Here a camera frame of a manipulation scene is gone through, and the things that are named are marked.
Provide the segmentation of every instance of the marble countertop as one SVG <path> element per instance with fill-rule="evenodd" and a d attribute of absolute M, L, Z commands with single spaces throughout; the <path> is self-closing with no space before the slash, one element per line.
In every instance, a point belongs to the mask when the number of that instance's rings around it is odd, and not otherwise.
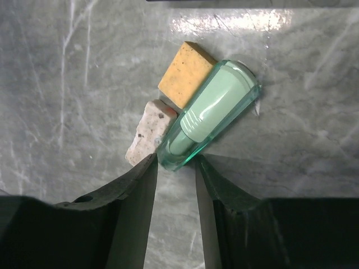
<path fill-rule="evenodd" d="M 190 40 L 264 86 L 260 116 L 205 150 L 222 174 L 258 197 L 358 196 L 354 3 L 2 1 L 0 189 L 72 201 L 128 171 L 144 106 Z M 191 166 L 159 168 L 145 268 L 204 268 Z"/>

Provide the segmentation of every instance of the yellow sponge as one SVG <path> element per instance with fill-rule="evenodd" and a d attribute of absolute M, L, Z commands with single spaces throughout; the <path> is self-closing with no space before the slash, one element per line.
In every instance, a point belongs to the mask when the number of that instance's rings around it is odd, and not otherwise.
<path fill-rule="evenodd" d="M 216 63 L 198 44 L 186 41 L 168 67 L 158 88 L 183 109 Z"/>

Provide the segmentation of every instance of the translucent glass bottle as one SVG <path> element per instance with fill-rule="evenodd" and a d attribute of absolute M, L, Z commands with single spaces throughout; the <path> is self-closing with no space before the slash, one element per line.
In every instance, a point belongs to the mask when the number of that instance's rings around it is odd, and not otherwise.
<path fill-rule="evenodd" d="M 261 85 L 243 64 L 217 63 L 157 149 L 158 160 L 176 171 L 230 124 L 260 94 Z"/>

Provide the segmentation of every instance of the green bottle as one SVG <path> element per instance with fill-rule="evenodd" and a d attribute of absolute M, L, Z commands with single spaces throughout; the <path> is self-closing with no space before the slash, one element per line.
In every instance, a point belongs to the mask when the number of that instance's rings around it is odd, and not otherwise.
<path fill-rule="evenodd" d="M 157 149 L 158 160 L 176 171 L 214 139 L 260 94 L 261 85 L 240 62 L 217 63 Z"/>

